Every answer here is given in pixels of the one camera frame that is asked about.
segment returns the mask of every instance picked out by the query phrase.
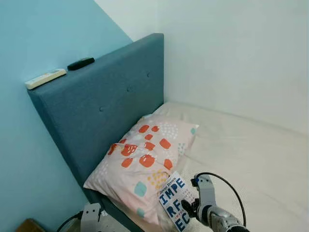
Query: white mattress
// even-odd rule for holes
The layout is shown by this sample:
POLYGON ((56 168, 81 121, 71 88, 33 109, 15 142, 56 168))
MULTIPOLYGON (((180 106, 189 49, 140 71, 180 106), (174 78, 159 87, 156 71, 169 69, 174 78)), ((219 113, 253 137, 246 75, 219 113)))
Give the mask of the white mattress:
MULTIPOLYGON (((252 232, 308 231, 305 135, 178 103, 165 103, 155 114, 200 125, 191 150, 176 168, 188 184, 199 172, 214 172, 227 179, 242 198, 247 228, 252 232)), ((215 177, 212 181, 218 206, 242 220, 232 190, 215 177)), ((198 196, 195 188, 192 191, 198 196)), ((159 203, 162 228, 114 204, 147 232, 177 231, 159 203)), ((187 231, 211 231, 194 218, 189 225, 187 231)))

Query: book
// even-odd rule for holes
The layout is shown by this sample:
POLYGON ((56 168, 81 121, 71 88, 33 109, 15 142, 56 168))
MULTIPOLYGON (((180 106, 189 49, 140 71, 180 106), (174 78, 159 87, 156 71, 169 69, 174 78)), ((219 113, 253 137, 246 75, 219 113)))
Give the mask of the book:
POLYGON ((190 222, 188 213, 183 209, 181 201, 194 202, 195 198, 184 179, 174 172, 159 191, 159 201, 175 224, 179 232, 183 232, 190 222))

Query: blue headboard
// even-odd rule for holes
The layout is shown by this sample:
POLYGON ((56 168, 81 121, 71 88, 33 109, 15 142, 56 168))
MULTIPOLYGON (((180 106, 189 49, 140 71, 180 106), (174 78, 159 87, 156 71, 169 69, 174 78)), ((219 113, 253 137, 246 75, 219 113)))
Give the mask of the blue headboard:
MULTIPOLYGON (((155 33, 28 91, 81 187, 110 145, 163 103, 163 63, 164 36, 155 33)), ((106 197, 83 190, 138 231, 106 197)))

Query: pillow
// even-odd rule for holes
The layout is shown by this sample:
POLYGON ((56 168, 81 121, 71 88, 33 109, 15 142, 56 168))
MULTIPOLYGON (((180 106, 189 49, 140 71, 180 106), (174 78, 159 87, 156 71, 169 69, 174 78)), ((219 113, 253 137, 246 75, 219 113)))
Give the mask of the pillow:
POLYGON ((88 177, 84 188, 126 205, 149 223, 159 224, 156 193, 179 155, 192 145, 198 125, 166 116, 142 117, 88 177))

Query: orange polka dot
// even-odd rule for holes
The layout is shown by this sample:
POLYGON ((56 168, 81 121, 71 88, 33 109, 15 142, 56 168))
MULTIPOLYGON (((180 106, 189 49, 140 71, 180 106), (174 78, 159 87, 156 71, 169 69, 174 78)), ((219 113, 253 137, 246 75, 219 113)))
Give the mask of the orange polka dot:
POLYGON ((165 148, 165 149, 169 149, 171 144, 169 143, 169 141, 167 141, 166 139, 162 139, 160 141, 160 145, 165 148))
POLYGON ((154 127, 151 128, 151 130, 152 130, 153 132, 157 132, 157 131, 159 130, 159 127, 158 127, 158 126, 154 126, 154 127))
POLYGON ((123 166, 124 168, 127 168, 128 166, 130 166, 132 161, 133 161, 133 158, 127 158, 122 162, 121 166, 123 166))
POLYGON ((124 144, 126 142, 126 139, 122 139, 119 141, 120 144, 124 144))
POLYGON ((155 145, 150 142, 145 142, 145 148, 152 151, 154 149, 155 145))
POLYGON ((145 139, 147 139, 147 140, 151 140, 151 138, 153 137, 153 135, 152 134, 147 134, 146 136, 145 136, 145 139))
POLYGON ((144 125, 139 129, 139 133, 145 133, 148 130, 149 126, 148 125, 144 125))
POLYGON ((140 164, 146 168, 149 168, 153 165, 155 159, 151 155, 143 155, 140 158, 140 164))
POLYGON ((170 170, 173 167, 172 161, 170 161, 169 159, 166 159, 164 161, 164 167, 170 170))
POLYGON ((121 151, 121 154, 123 156, 129 156, 131 155, 133 152, 135 152, 137 146, 136 145, 131 145, 131 144, 126 144, 124 149, 121 151))
POLYGON ((107 154, 111 155, 116 147, 117 147, 117 144, 112 144, 111 149, 110 149, 110 151, 107 154))

